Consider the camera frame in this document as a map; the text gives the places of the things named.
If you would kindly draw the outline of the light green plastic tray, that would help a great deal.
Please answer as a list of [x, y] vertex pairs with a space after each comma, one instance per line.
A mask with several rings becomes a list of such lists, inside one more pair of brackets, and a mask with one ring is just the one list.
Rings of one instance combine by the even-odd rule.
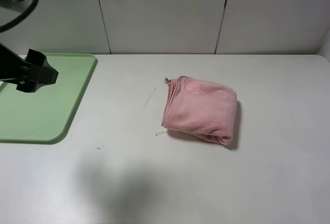
[[1, 142], [54, 144], [68, 132], [97, 65], [91, 54], [48, 53], [59, 75], [35, 93], [1, 83]]

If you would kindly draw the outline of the clear plastic tag strip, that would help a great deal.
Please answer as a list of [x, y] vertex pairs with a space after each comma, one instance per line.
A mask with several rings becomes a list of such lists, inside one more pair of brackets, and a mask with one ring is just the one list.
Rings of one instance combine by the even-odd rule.
[[145, 103], [143, 104], [143, 107], [146, 108], [150, 99], [152, 98], [152, 96], [154, 95], [155, 91], [157, 90], [157, 88], [154, 88], [152, 93], [150, 94], [150, 96], [148, 97], [148, 99], [145, 101]]

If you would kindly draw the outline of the pink terry towel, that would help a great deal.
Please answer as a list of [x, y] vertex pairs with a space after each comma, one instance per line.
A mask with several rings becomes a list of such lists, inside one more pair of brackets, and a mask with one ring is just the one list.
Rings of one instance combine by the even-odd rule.
[[207, 142], [228, 145], [233, 140], [237, 94], [224, 85], [180, 76], [164, 79], [168, 96], [161, 125]]

